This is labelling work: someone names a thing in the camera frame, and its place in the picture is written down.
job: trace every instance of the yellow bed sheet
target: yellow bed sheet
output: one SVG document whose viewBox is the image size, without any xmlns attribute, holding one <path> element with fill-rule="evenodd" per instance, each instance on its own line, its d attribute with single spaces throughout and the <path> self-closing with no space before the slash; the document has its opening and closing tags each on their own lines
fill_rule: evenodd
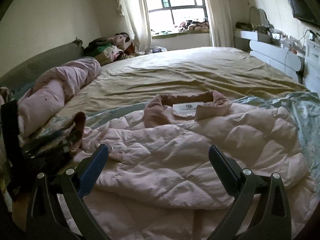
<svg viewBox="0 0 320 240">
<path fill-rule="evenodd" d="M 306 90 L 270 65 L 233 48 L 195 48 L 126 59 L 103 66 L 101 75 L 59 112 L 93 113 L 148 101 L 156 94 L 217 90 L 231 99 L 262 98 Z"/>
</svg>

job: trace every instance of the quilted fabric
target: quilted fabric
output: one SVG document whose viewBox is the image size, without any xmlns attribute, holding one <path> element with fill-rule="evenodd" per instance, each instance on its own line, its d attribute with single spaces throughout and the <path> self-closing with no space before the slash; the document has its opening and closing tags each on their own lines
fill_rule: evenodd
<svg viewBox="0 0 320 240">
<path fill-rule="evenodd" d="M 288 193 L 292 237 L 301 230 L 317 197 L 289 113 L 283 107 L 239 104 L 229 111 L 199 122 L 175 121 L 167 107 L 172 124 L 155 128 L 144 128 L 143 111 L 135 111 L 86 129 L 84 151 L 76 161 L 93 153 L 99 143 L 112 146 L 113 154 L 123 158 L 106 165 L 96 189 L 85 198 L 113 240 L 206 239 L 233 202 L 209 163 L 212 144 L 255 174 L 278 172 Z"/>
</svg>

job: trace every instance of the clothing label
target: clothing label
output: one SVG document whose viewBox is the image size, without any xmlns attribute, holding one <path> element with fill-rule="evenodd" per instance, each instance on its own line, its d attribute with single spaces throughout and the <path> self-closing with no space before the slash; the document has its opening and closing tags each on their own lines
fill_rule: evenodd
<svg viewBox="0 0 320 240">
<path fill-rule="evenodd" d="M 203 106 L 203 102 L 192 102 L 173 105 L 173 114 L 182 117 L 196 116 L 197 106 Z"/>
</svg>

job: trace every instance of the black strap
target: black strap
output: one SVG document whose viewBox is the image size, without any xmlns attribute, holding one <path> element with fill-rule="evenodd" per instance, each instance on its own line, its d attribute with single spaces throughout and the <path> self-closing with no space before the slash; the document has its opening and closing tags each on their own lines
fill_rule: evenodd
<svg viewBox="0 0 320 240">
<path fill-rule="evenodd" d="M 18 135 L 18 104 L 17 100 L 1 106 L 2 134 L 7 158 L 14 168 L 24 167 L 24 158 L 19 144 Z"/>
</svg>

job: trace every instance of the pile of clothes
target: pile of clothes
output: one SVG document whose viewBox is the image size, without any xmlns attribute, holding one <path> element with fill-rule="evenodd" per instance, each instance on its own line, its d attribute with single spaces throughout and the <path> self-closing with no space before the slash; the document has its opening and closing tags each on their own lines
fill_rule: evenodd
<svg viewBox="0 0 320 240">
<path fill-rule="evenodd" d="M 122 60 L 134 53 L 134 45 L 127 33 L 117 33 L 112 38 L 98 38 L 84 49 L 85 56 L 94 57 L 101 66 Z"/>
<path fill-rule="evenodd" d="M 210 28 L 207 18 L 205 18 L 203 22 L 187 20 L 185 22 L 182 22 L 177 27 L 180 28 L 181 30 L 189 30 L 189 31 L 209 30 Z"/>
</svg>

